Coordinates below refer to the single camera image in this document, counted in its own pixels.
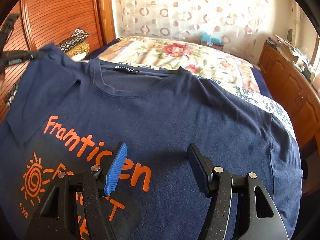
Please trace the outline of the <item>navy t-shirt orange print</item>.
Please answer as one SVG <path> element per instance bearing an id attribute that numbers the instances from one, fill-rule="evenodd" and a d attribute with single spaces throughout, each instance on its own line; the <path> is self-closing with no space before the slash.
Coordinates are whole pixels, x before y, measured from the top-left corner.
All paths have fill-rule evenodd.
<path id="1" fill-rule="evenodd" d="M 121 141 L 127 159 L 103 199 L 118 239 L 198 237 L 210 201 L 188 163 L 191 143 L 230 173 L 256 173 L 292 236 L 303 172 L 279 105 L 261 109 L 183 68 L 75 62 L 53 44 L 43 51 L 1 124 L 1 209 L 18 239 L 59 172 L 87 171 Z"/>

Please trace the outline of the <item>wooden louvered wardrobe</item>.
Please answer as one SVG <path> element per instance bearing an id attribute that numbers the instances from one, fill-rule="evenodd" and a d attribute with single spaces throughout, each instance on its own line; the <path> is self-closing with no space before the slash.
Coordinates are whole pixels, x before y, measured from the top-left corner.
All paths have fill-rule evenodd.
<path id="1" fill-rule="evenodd" d="M 8 11 L 20 17 L 4 50 L 58 44 L 77 28 L 89 32 L 91 51 L 116 38 L 111 0 L 14 0 Z"/>

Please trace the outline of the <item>dark patterned circle pillow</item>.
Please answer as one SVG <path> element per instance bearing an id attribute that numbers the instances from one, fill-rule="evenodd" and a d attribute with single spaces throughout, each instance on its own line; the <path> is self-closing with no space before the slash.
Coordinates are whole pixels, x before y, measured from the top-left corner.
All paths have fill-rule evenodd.
<path id="1" fill-rule="evenodd" d="M 70 51 L 75 46 L 79 45 L 81 42 L 84 42 L 86 38 L 89 37 L 89 33 L 84 29 L 76 28 L 72 35 L 60 42 L 57 47 L 64 53 Z"/>

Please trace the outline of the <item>wooden side cabinet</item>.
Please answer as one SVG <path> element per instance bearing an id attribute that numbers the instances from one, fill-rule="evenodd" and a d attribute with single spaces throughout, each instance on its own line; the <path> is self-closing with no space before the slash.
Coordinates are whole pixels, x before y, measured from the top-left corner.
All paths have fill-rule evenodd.
<path id="1" fill-rule="evenodd" d="M 319 132 L 319 97 L 307 79 L 279 51 L 265 43 L 258 61 L 274 101 L 288 113 L 300 147 Z"/>

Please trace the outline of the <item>floral bed quilt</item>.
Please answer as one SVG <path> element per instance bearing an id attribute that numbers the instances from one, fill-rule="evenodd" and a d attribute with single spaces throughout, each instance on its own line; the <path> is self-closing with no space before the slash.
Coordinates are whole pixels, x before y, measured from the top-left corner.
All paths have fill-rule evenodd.
<path id="1" fill-rule="evenodd" d="M 253 66 L 239 57 L 195 43 L 127 36 L 105 49 L 98 57 L 104 61 L 129 63 L 156 69 L 182 67 L 193 74 L 234 84 L 251 92 L 260 89 Z"/>

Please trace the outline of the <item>blue tissue box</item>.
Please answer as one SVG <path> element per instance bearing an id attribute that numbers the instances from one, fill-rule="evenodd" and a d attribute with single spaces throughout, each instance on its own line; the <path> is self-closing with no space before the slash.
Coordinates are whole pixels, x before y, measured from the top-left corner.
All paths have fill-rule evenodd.
<path id="1" fill-rule="evenodd" d="M 223 51 L 223 40 L 222 35 L 219 32 L 213 32 L 212 34 L 209 34 L 205 31 L 203 31 L 200 34 L 200 44 L 202 46 L 207 46 L 210 48 L 214 48 L 220 51 Z"/>

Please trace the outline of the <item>sheer circle pattern curtain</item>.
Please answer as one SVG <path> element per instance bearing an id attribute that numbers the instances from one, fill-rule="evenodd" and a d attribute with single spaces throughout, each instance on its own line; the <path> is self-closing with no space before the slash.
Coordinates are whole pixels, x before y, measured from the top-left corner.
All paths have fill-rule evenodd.
<path id="1" fill-rule="evenodd" d="M 200 42 L 202 33 L 224 51 L 256 63 L 271 34 L 286 35 L 291 0 L 112 0 L 116 33 Z"/>

